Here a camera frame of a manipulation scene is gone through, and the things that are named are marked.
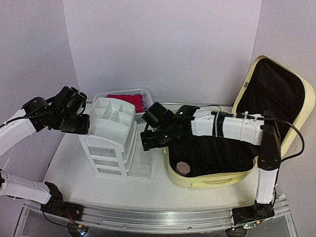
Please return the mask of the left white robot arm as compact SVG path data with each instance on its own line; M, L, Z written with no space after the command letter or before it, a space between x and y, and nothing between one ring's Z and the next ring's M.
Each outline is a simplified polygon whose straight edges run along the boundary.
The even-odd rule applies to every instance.
M0 126L0 153L3 155L23 139L43 129L86 135L90 116L85 114L87 96L74 87L64 86L48 99L35 97L25 103ZM57 187L51 183L34 182L0 171L0 194L46 204L56 216L66 212L66 204L55 197Z

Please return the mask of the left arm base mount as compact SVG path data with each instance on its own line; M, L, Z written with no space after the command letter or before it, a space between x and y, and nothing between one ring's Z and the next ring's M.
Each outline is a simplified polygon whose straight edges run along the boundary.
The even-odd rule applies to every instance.
M44 213L68 218L73 221L81 220L84 210L83 205L64 201L62 193L55 184L50 182L45 182L45 184L48 186L51 197L46 204L41 204L41 210Z

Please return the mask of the lilac shirt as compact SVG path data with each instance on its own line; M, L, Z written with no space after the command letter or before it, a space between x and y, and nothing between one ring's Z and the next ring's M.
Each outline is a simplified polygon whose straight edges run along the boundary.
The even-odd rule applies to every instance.
M151 100L146 93L141 94L141 96L142 96L142 108L143 108L143 112L145 112L151 106Z

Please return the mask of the red shirt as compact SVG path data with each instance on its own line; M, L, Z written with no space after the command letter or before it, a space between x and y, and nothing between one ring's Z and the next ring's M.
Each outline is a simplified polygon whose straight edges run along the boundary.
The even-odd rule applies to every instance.
M141 113L143 112L143 105L142 105L142 99L143 96L140 94L136 94L136 95L107 95L107 98L115 98L115 99L120 99L123 100L125 102L128 102L132 105L135 106L136 108L136 113Z

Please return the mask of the white plastic drawer organizer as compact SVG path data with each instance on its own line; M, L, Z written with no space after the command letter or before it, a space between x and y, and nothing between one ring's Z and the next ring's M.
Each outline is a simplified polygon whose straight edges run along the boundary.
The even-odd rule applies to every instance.
M79 136L97 176L121 179L152 177L152 158L143 151L136 107L116 98L97 98L90 115L87 135Z

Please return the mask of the white perforated plastic basket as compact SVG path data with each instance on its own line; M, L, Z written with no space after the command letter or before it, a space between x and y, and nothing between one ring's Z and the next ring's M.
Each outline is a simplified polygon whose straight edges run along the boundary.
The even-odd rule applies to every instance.
M121 90L113 90L113 91L106 91L106 92L100 92L97 93L92 103L94 104L98 98L105 98L108 97L108 95L130 95L135 96L140 94L142 96L142 112L136 112L135 120L137 123L145 123L145 121L142 119L143 114L147 111L147 109L153 104L153 100L150 94L150 91L147 88L141 87L141 88L130 88L130 89L121 89Z

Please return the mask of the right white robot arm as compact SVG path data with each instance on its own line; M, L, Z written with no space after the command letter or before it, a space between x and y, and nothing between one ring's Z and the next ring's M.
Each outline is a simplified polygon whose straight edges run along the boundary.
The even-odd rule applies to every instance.
M280 133L273 113L233 114L190 105L184 105L173 113L155 102L142 118L146 122L145 130L140 134L144 151L167 147L177 140L184 142L198 137L237 140L258 146L256 199L250 205L248 214L259 219L268 211L281 163Z

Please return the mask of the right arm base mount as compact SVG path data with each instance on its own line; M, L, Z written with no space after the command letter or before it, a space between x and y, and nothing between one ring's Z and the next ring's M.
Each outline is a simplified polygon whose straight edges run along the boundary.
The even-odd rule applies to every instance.
M232 209L233 226L239 227L248 223L263 221L274 217L274 206L269 204L260 204L255 202L253 205L236 207Z

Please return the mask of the pale yellow hard-shell suitcase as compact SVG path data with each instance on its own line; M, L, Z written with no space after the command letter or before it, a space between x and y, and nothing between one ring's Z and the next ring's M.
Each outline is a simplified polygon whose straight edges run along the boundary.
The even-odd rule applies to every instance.
M316 101L312 85L279 62L253 62L230 113L189 107L193 119L168 143L168 174L181 187L239 183L253 167L272 188L284 155Z

